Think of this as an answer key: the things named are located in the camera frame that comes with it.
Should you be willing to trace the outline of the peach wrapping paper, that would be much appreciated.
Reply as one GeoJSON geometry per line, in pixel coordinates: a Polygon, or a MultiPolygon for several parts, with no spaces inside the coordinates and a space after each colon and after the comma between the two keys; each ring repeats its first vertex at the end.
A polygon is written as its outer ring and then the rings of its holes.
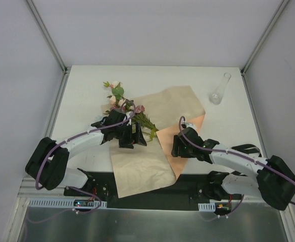
{"type": "Polygon", "coordinates": [[[181,116],[200,129],[205,110],[190,86],[170,87],[133,100],[146,146],[133,149],[109,142],[110,157],[119,198],[173,185],[182,173],[186,158],[171,156],[173,136],[179,133],[181,116]]]}

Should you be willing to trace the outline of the black printed ribbon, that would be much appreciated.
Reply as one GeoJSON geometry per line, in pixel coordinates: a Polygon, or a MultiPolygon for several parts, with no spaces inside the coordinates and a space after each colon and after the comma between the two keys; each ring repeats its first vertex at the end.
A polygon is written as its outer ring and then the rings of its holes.
{"type": "Polygon", "coordinates": [[[238,145],[238,146],[232,147],[231,149],[248,154],[248,155],[255,154],[256,157],[262,157],[260,149],[253,144],[238,145]]]}

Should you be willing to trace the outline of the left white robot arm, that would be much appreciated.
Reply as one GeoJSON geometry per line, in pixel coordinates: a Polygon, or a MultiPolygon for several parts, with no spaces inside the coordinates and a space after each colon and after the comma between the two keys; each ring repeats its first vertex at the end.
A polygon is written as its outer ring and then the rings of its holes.
{"type": "Polygon", "coordinates": [[[81,196],[88,196],[93,190],[89,173],[80,168],[68,168],[68,161],[113,139],[118,140],[119,148],[132,149],[135,144],[146,146],[140,124],[133,123],[133,117],[133,112],[114,109],[86,131],[70,138],[61,141],[50,137],[41,139],[25,167],[26,173],[36,181],[36,189],[50,191],[58,186],[75,187],[81,196]]]}

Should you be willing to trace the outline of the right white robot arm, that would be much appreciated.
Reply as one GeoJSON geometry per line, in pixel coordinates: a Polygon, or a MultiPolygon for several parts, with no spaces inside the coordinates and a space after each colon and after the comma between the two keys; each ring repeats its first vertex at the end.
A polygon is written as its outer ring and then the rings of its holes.
{"type": "Polygon", "coordinates": [[[232,169],[231,173],[211,171],[207,175],[208,183],[202,192],[209,199],[220,201],[234,194],[253,196],[283,211],[295,195],[295,175],[283,159],[274,155],[252,157],[216,140],[203,140],[192,123],[179,123],[171,155],[232,169]]]}

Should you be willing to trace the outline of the pink flowers green leaves bunch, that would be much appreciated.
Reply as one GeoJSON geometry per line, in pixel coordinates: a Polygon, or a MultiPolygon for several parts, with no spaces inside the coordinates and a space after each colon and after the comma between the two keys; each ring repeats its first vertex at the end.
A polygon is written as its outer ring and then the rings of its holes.
{"type": "Polygon", "coordinates": [[[109,99],[109,108],[104,112],[105,115],[108,115],[113,109],[119,108],[126,113],[134,111],[135,115],[132,118],[132,123],[140,123],[142,128],[149,129],[149,132],[142,132],[144,135],[149,136],[147,142],[151,142],[157,137],[156,132],[158,129],[145,114],[145,107],[143,105],[136,105],[134,108],[133,104],[125,103],[127,99],[124,97],[124,88],[121,82],[114,81],[110,83],[107,81],[103,83],[103,86],[110,89],[110,94],[107,96],[109,99]]]}

